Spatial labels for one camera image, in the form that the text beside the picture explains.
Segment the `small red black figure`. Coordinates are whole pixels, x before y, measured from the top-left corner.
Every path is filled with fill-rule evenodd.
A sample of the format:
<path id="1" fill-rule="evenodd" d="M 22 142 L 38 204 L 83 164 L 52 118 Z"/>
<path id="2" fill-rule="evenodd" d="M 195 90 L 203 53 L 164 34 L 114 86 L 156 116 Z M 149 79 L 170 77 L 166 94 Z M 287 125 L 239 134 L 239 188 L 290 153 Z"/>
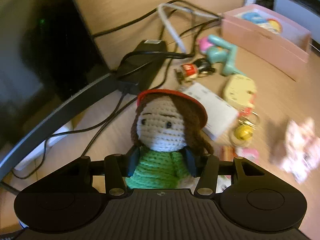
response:
<path id="1" fill-rule="evenodd" d="M 212 75 L 215 72 L 216 69 L 206 58 L 199 58 L 192 63 L 180 65 L 175 69 L 175 76 L 181 85 L 184 82 L 191 82 L 196 78 Z"/>

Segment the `white rectangular card box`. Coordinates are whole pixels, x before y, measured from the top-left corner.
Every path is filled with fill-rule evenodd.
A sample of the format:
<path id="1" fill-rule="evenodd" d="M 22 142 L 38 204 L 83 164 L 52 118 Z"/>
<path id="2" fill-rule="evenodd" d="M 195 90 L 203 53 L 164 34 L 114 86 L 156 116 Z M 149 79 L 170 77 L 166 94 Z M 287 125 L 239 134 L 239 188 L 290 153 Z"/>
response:
<path id="1" fill-rule="evenodd" d="M 205 108 L 208 120 L 202 129 L 210 139 L 215 141 L 237 119 L 239 112 L 225 100 L 198 82 L 180 91 L 199 101 Z"/>

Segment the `white power strip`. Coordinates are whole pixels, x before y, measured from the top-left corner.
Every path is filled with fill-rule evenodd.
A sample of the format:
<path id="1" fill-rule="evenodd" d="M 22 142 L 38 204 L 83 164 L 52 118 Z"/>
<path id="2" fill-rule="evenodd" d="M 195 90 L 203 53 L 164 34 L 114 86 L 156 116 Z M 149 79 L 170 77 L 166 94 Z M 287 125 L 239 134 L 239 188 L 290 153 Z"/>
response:
<path id="1" fill-rule="evenodd" d="M 54 134 L 69 132 L 73 130 L 72 122 L 69 121 L 62 127 L 60 127 Z M 52 137 L 47 142 L 47 147 L 52 147 L 54 144 L 63 139 L 66 135 L 60 135 L 57 137 Z M 15 167 L 14 170 L 21 171 L 26 168 L 32 161 L 38 158 L 40 155 L 44 153 L 44 141 L 40 143 L 34 150 L 32 150 L 22 161 L 20 161 Z"/>

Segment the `pink round toy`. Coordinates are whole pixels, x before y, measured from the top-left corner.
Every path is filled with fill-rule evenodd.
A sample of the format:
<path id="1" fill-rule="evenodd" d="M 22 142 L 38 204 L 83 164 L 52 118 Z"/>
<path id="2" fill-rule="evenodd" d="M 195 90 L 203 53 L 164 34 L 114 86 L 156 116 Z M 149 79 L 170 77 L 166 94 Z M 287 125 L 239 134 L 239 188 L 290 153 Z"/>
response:
<path id="1" fill-rule="evenodd" d="M 208 41 L 208 37 L 203 37 L 197 41 L 199 52 L 207 55 L 210 51 L 217 51 L 217 47 Z"/>

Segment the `pink white plush toy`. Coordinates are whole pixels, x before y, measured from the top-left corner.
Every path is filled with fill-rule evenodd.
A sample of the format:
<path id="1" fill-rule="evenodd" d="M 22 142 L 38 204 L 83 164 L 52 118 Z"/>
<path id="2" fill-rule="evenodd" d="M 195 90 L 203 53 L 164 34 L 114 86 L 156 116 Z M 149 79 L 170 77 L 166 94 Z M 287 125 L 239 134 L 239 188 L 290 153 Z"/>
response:
<path id="1" fill-rule="evenodd" d="M 315 122 L 308 117 L 298 124 L 287 124 L 285 137 L 276 143 L 270 162 L 303 183 L 312 170 L 319 166 L 319 137 L 315 135 Z"/>

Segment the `teal toy stand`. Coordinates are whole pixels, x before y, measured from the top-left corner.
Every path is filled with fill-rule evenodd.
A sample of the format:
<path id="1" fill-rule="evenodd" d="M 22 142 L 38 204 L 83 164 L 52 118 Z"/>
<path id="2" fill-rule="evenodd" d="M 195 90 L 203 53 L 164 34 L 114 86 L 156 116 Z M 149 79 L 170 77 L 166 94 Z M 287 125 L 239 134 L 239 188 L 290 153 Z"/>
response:
<path id="1" fill-rule="evenodd" d="M 240 74 L 245 76 L 243 72 L 235 66 L 235 58 L 238 47 L 215 35 L 208 35 L 207 41 L 212 45 L 206 50 L 206 57 L 211 64 L 223 63 L 221 75 L 229 76 Z"/>

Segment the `crochet doll red hat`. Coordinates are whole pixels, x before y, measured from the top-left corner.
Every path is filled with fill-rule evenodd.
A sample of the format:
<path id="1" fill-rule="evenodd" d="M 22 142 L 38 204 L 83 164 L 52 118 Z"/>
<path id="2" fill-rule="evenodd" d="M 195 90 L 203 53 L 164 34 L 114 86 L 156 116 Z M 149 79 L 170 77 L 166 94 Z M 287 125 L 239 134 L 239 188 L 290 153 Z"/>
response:
<path id="1" fill-rule="evenodd" d="M 140 149 L 134 173 L 125 179 L 129 189 L 182 189 L 194 179 L 182 150 L 213 154 L 201 130 L 207 123 L 203 105 L 187 94 L 169 89 L 150 89 L 139 94 L 131 140 Z"/>

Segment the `curved black monitor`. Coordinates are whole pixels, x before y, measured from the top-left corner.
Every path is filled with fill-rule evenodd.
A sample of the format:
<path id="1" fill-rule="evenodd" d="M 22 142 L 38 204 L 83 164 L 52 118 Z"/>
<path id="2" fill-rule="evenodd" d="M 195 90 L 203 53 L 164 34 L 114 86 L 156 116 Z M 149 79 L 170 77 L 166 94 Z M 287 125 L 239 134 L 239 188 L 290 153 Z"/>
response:
<path id="1" fill-rule="evenodd" d="M 1 0 L 1 176 L 117 83 L 74 0 Z"/>

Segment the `black power adapter brick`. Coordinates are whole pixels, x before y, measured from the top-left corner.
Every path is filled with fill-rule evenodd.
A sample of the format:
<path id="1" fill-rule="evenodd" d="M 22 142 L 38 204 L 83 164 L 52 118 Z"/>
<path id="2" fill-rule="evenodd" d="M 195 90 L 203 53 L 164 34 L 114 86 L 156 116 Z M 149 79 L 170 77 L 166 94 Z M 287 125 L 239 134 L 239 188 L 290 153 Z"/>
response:
<path id="1" fill-rule="evenodd" d="M 125 56 L 117 69 L 118 90 L 132 95 L 147 90 L 165 61 L 166 51 L 165 41 L 141 41 L 133 55 Z"/>

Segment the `yellow bell keychain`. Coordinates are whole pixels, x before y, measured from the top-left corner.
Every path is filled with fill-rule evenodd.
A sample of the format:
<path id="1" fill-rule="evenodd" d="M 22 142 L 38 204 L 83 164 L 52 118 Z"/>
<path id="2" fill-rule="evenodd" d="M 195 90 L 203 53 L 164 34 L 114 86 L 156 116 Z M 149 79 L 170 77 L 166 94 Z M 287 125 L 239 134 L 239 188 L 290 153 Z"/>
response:
<path id="1" fill-rule="evenodd" d="M 235 147 L 249 146 L 259 123 L 260 117 L 257 113 L 251 112 L 246 114 L 242 111 L 237 125 L 229 133 L 231 144 Z"/>

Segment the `pink cardboard box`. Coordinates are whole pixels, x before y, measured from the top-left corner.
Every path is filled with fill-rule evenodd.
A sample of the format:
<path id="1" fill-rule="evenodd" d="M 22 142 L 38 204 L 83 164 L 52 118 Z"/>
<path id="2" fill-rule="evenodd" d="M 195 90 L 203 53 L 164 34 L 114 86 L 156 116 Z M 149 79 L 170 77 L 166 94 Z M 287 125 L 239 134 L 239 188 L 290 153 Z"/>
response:
<path id="1" fill-rule="evenodd" d="M 224 40 L 257 55 L 295 81 L 306 70 L 311 32 L 273 10 L 251 4 L 227 11 L 221 34 Z"/>

